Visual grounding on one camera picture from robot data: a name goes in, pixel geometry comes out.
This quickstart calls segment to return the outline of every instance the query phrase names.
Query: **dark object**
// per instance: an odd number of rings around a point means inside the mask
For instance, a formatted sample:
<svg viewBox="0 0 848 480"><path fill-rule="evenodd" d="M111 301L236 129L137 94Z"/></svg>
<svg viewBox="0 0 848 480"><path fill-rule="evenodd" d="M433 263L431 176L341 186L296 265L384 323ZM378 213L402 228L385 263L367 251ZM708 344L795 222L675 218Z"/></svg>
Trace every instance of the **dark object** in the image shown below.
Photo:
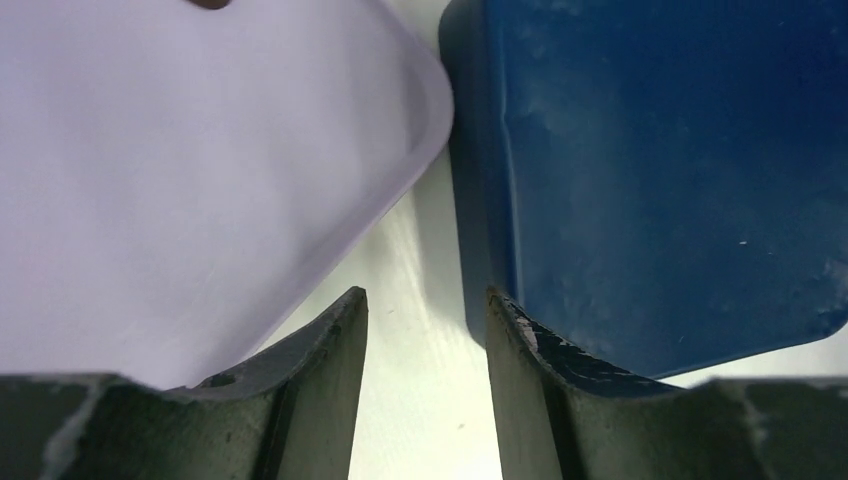
<svg viewBox="0 0 848 480"><path fill-rule="evenodd" d="M848 319L848 2L453 0L466 304L661 376Z"/></svg>
<svg viewBox="0 0 848 480"><path fill-rule="evenodd" d="M230 4L230 0L188 0L206 10L220 10Z"/></svg>
<svg viewBox="0 0 848 480"><path fill-rule="evenodd" d="M848 379L680 390L598 360L490 292L504 480L848 478Z"/></svg>
<svg viewBox="0 0 848 480"><path fill-rule="evenodd" d="M0 377L0 478L347 480L367 332L354 288L192 389Z"/></svg>

